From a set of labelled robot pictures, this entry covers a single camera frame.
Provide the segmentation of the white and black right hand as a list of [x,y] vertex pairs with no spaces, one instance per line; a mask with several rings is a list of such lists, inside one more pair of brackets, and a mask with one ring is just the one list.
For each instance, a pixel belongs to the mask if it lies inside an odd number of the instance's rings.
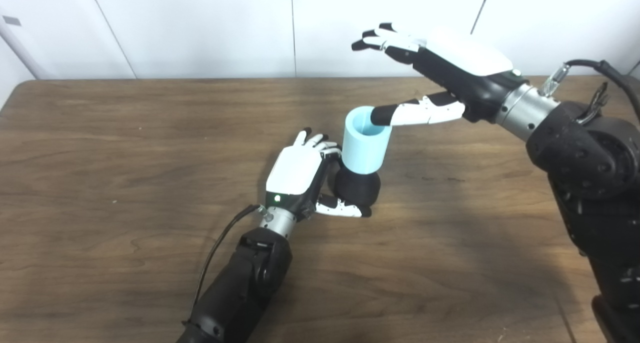
[[364,31],[350,48],[380,51],[413,68],[465,106],[464,119],[496,122],[507,97],[528,83],[498,49],[447,28],[433,28],[424,37],[382,22]]

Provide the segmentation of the white and black left hand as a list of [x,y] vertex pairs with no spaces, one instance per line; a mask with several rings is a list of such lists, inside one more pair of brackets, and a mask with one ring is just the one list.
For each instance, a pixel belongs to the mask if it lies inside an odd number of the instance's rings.
[[302,129],[284,147],[270,170],[265,186],[267,208],[288,211],[295,222],[314,213],[338,217],[368,218],[370,207],[322,193],[331,166],[341,163],[342,147],[325,134]]

